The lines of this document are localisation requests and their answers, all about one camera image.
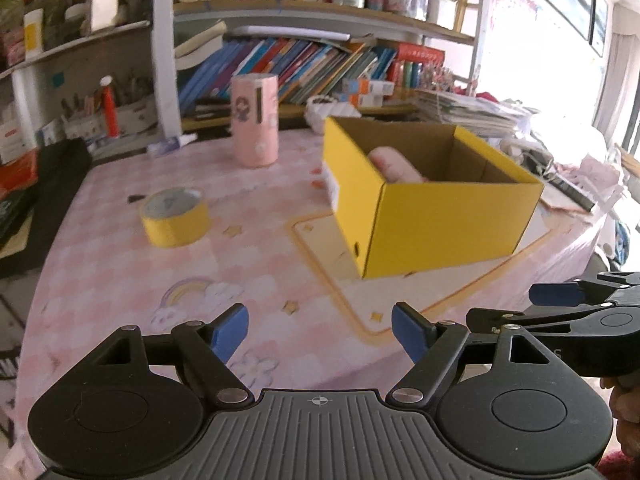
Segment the cardboard box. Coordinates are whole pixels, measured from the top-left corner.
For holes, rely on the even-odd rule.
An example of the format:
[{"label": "cardboard box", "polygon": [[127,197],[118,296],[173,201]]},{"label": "cardboard box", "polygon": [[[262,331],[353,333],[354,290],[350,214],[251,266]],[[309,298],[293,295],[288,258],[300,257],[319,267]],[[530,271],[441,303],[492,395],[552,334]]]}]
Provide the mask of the cardboard box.
[{"label": "cardboard box", "polygon": [[342,91],[345,94],[393,95],[395,84],[391,81],[372,79],[343,79]]},{"label": "cardboard box", "polygon": [[381,94],[334,94],[340,103],[351,103],[356,108],[380,108],[384,101]]},{"label": "cardboard box", "polygon": [[[508,256],[543,184],[464,128],[328,118],[322,168],[360,275],[378,278]],[[399,150],[431,182],[388,184],[367,153]]]}]

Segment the star print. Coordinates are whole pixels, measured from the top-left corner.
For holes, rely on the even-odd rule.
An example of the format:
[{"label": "star print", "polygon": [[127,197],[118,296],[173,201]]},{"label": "star print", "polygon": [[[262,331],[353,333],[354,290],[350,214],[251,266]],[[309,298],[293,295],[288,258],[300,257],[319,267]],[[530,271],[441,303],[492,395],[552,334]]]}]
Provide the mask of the star print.
[{"label": "star print", "polygon": [[300,305],[297,301],[287,301],[282,307],[283,311],[291,316],[294,312],[297,312],[300,309]]},{"label": "star print", "polygon": [[241,225],[230,225],[225,229],[224,234],[229,238],[234,238],[238,235],[242,234],[242,226]]}]

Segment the shelf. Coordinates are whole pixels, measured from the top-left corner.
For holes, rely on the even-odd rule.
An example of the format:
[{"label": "shelf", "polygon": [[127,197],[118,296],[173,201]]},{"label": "shelf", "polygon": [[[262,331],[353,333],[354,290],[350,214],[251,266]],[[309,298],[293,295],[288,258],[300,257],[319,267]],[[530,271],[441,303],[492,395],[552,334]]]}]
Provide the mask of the shelf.
[{"label": "shelf", "polygon": [[[413,105],[393,105],[383,106],[382,108],[359,108],[364,116],[394,116],[406,115],[415,112]],[[280,105],[278,117],[284,119],[299,119],[304,116],[305,107],[302,105]],[[231,122],[229,117],[220,117],[217,119],[208,119],[198,121],[196,119],[182,119],[182,130],[184,132],[192,132],[194,130],[203,130],[205,128],[216,128],[220,126],[228,126]]]},{"label": "shelf", "polygon": [[127,25],[122,25],[121,27],[115,27],[115,28],[111,28],[110,30],[105,30],[104,32],[97,32],[96,34],[92,34],[85,38],[80,38],[79,40],[69,41],[68,43],[64,43],[55,48],[47,50],[46,52],[43,52],[39,56],[25,60],[22,63],[18,63],[17,65],[14,65],[8,68],[4,72],[0,73],[0,80],[10,76],[11,73],[14,72],[15,70],[20,70],[21,68],[33,65],[35,63],[40,63],[46,59],[53,58],[60,54],[64,54],[65,52],[71,52],[72,50],[76,50],[80,47],[83,47],[92,43],[96,43],[97,41],[100,41],[100,40],[105,40],[107,38],[120,36],[121,34],[125,34],[127,32],[131,32],[134,30],[148,28],[150,25],[151,25],[151,22],[148,20],[145,20],[143,22],[129,23]]},{"label": "shelf", "polygon": [[324,2],[299,2],[297,0],[213,0],[211,2],[182,3],[174,5],[174,21],[188,22],[204,19],[228,18],[304,18],[309,20],[358,23],[372,29],[386,28],[394,32],[421,34],[430,38],[473,45],[474,38],[460,32],[421,22],[390,12],[358,9],[356,7],[326,4]]}]

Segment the table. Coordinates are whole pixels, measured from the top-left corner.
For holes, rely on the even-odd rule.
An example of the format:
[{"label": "table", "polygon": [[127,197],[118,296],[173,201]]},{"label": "table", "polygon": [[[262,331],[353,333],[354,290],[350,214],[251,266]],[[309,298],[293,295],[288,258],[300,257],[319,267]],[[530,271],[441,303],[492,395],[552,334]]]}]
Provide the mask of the table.
[{"label": "table", "polygon": [[[321,137],[309,130],[289,130],[280,134],[278,162],[260,170],[236,166],[231,139],[92,169],[33,300],[18,375],[18,427],[26,427],[38,396],[117,327],[164,333],[185,320],[211,320],[235,301],[248,307],[250,330],[229,365],[255,393],[268,386],[388,391],[411,361],[391,334],[362,333],[336,307],[287,231],[292,219],[329,211],[318,175],[321,148]],[[205,191],[212,228],[190,246],[154,248],[127,197],[173,186]],[[562,214],[546,221],[549,235],[427,317],[464,321],[473,306],[523,310],[531,283],[580,274],[601,222]]]}]

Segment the stack of papers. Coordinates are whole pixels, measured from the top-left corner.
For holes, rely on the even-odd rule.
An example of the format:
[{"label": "stack of papers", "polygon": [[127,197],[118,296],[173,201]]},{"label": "stack of papers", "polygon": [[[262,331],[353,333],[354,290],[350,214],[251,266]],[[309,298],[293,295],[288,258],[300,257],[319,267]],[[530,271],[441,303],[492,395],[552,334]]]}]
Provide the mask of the stack of papers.
[{"label": "stack of papers", "polygon": [[528,132],[530,114],[521,108],[450,92],[416,92],[420,118],[462,126],[479,137],[513,137]]}]

